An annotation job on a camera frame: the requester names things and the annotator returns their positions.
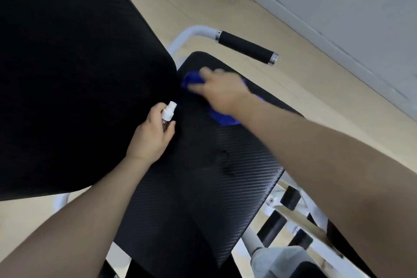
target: black cushion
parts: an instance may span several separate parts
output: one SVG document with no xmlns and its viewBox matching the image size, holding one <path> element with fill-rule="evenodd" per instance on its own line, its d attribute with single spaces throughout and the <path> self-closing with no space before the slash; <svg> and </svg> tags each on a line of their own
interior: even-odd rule
<svg viewBox="0 0 417 278">
<path fill-rule="evenodd" d="M 175 99 L 174 61 L 130 0 L 0 4 L 0 200 L 90 186 Z"/>
<path fill-rule="evenodd" d="M 178 70 L 179 79 L 203 66 L 233 71 L 195 52 Z M 247 85 L 295 112 L 253 82 Z M 205 99 L 184 89 L 176 102 L 175 136 L 136 189 L 115 242 L 155 277 L 211 277 L 284 169 L 242 125 L 212 120 Z"/>
</svg>

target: wooden floor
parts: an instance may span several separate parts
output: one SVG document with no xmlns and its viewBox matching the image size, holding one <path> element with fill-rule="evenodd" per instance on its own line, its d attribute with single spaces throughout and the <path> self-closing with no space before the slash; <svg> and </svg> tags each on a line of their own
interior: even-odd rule
<svg viewBox="0 0 417 278">
<path fill-rule="evenodd" d="M 132 1 L 165 46 L 186 27 L 203 24 L 278 52 L 270 67 L 196 37 L 179 55 L 208 52 L 306 118 L 350 134 L 417 172 L 417 123 L 254 1 Z M 51 213 L 51 197 L 0 202 L 0 260 Z M 248 269 L 247 263 L 241 266 Z"/>
</svg>

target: microfiber cloth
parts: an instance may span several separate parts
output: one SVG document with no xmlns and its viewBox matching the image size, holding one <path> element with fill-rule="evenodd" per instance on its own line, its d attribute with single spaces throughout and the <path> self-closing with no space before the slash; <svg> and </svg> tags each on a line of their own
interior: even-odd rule
<svg viewBox="0 0 417 278">
<path fill-rule="evenodd" d="M 205 80 L 201 78 L 198 71 L 190 71 L 187 73 L 181 83 L 182 88 L 187 88 L 189 84 L 204 84 Z M 214 111 L 212 108 L 210 108 L 209 111 L 210 117 L 215 120 L 220 125 L 235 125 L 239 124 L 238 121 L 236 121 L 234 118 L 232 118 L 229 115 L 221 114 L 217 111 Z"/>
</svg>

